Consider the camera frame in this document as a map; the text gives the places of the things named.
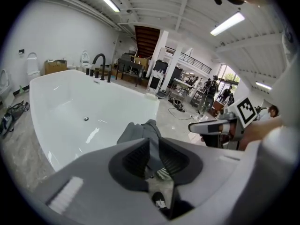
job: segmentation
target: wooden stairs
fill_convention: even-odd
[[[137,56],[149,58],[153,55],[156,43],[159,39],[159,29],[135,26],[135,36],[137,43]]]

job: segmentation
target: black bag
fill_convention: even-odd
[[[207,89],[207,94],[214,96],[217,92],[217,84],[216,83],[212,83],[208,89]]]
[[[210,85],[211,85],[211,81],[206,81],[206,82],[204,83],[204,87],[205,87],[205,88],[209,87]]]

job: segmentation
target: ceiling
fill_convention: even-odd
[[[116,30],[134,36],[134,25],[168,30],[191,47],[213,51],[229,65],[248,87],[259,92],[256,81],[273,85],[286,68],[281,44],[283,26],[271,6],[233,5],[222,0],[112,0],[115,13],[102,0],[78,0],[109,20]],[[218,24],[240,11],[245,20],[223,33],[210,34]]]

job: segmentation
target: white bathtub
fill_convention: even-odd
[[[114,146],[128,123],[156,119],[158,106],[158,100],[76,70],[30,82],[34,129],[55,171],[82,154]]]

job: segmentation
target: white toilet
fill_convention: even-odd
[[[14,101],[14,95],[11,91],[11,75],[7,70],[1,70],[0,74],[0,100],[5,107],[9,107]]]
[[[90,56],[86,50],[83,51],[81,55],[80,67],[82,67],[83,72],[85,72],[87,68],[92,68],[92,65],[90,64]]]
[[[27,77],[28,77],[28,82],[30,83],[32,79],[41,76],[41,72],[38,69],[37,55],[34,52],[29,53],[26,62],[27,62]]]
[[[76,66],[74,66],[74,62],[72,59],[67,59],[67,70],[75,70]]]

